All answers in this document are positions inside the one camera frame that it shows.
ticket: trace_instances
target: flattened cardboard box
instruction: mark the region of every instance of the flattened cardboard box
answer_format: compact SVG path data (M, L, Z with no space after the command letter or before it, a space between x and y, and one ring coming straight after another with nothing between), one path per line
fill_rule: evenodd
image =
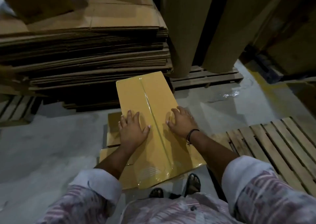
M123 79L116 87L122 113L139 111L141 128L152 126L145 143L129 160L133 164L127 166L133 167L138 188L152 187L205 164L198 151L166 125L167 120L174 122L171 109L178 104L162 72Z

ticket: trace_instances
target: patterned shirt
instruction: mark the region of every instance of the patterned shirt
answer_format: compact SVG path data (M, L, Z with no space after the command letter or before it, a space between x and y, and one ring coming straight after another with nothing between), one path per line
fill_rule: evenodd
M82 171L37 223L105 223L120 197L120 188L104 170ZM280 181L268 163L247 156L233 160L223 174L222 188L228 203L204 193L174 200L135 200L125 207L120 222L316 223L316 199Z

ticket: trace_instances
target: concrete floor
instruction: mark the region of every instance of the concrete floor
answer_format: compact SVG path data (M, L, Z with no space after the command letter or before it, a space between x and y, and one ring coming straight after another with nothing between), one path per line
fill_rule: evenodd
M267 85L256 72L239 61L240 84L177 91L179 105L188 107L199 127L207 134L242 126L267 123L290 115L311 118L308 110L285 84ZM26 126L3 128L0 133L0 220L29 224L66 190L82 169L92 168L104 147L107 115L119 109L75 113L61 103L41 106L34 121ZM194 171L202 191L216 195L205 167ZM185 180L165 183L163 188L181 193ZM122 195L114 216L130 200L145 197L149 190Z

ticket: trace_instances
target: white cuff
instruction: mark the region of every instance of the white cuff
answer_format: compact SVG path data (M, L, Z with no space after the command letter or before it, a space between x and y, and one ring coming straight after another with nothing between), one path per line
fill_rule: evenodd
M121 183L102 169L83 170L69 185L91 189L107 199L112 206L117 204L122 193Z
M273 172L273 168L269 163L249 156L238 157L227 165L222 177L222 189L232 216L240 193L262 171Z

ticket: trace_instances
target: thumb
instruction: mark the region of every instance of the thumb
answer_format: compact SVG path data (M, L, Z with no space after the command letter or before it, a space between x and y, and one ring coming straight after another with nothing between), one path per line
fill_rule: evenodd
M144 138L146 139L148 137L148 134L149 134L149 131L150 131L150 128L151 126L146 126L143 130L143 135L144 135Z
M168 125L168 127L170 128L171 131L174 130L174 124L171 121L166 121L166 124Z

